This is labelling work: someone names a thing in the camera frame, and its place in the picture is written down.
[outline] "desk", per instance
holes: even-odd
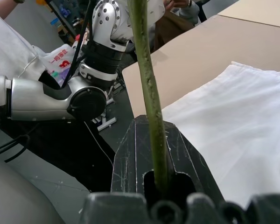
[[[240,0],[219,15],[280,27],[280,0]]]
[[[161,107],[217,77],[231,61],[280,71],[280,28],[215,15],[152,54]],[[134,117],[145,114],[138,63],[123,70]]]

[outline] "silver robotic arm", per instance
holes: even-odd
[[[164,14],[162,0],[148,1],[148,26]],[[0,76],[0,120],[41,121],[89,119],[105,109],[107,95],[117,78],[117,68],[132,38],[130,17],[124,0],[102,0],[92,15],[93,38],[82,47],[85,59],[77,76],[61,90],[28,79]]]

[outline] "green plant stem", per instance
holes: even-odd
[[[167,144],[161,105],[150,58],[147,30],[147,0],[128,0],[134,42],[140,69],[150,144],[154,164],[154,183],[165,197],[168,190]]]

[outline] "white t-shirt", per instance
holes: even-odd
[[[33,47],[0,17],[0,75],[38,80],[44,71]]]

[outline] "plastic bag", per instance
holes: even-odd
[[[53,50],[51,53],[45,53],[37,46],[33,48],[38,53],[42,63],[46,66],[48,73],[62,85],[67,73],[69,72],[75,50],[68,44]]]

